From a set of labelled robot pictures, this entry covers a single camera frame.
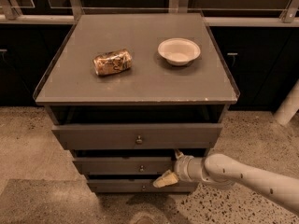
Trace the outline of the white cylindrical robot base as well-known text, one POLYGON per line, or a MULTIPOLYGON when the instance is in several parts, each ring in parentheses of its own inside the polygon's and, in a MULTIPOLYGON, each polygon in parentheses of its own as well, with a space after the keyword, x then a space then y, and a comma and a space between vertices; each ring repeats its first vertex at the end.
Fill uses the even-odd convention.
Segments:
POLYGON ((288 93, 280 107, 274 114, 274 118, 280 125, 286 125, 299 110, 299 80, 288 93))

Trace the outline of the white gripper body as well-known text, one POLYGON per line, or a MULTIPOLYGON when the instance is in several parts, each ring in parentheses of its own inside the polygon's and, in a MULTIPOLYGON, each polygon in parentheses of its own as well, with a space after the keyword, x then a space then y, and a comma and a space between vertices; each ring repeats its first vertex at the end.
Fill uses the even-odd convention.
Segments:
POLYGON ((201 182, 203 179, 203 159, 183 155, 177 159, 174 171, 180 181, 201 182))

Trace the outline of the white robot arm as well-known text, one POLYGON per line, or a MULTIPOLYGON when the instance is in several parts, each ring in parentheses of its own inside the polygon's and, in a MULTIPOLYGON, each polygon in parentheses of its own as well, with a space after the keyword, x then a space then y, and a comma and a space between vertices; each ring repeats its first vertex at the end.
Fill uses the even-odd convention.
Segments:
POLYGON ((167 170, 158 177, 153 182, 155 188, 183 181, 231 189, 234 183, 238 183, 299 215, 298 179, 248 166, 220 153, 195 158, 176 149, 175 155, 177 160, 173 170, 167 170))

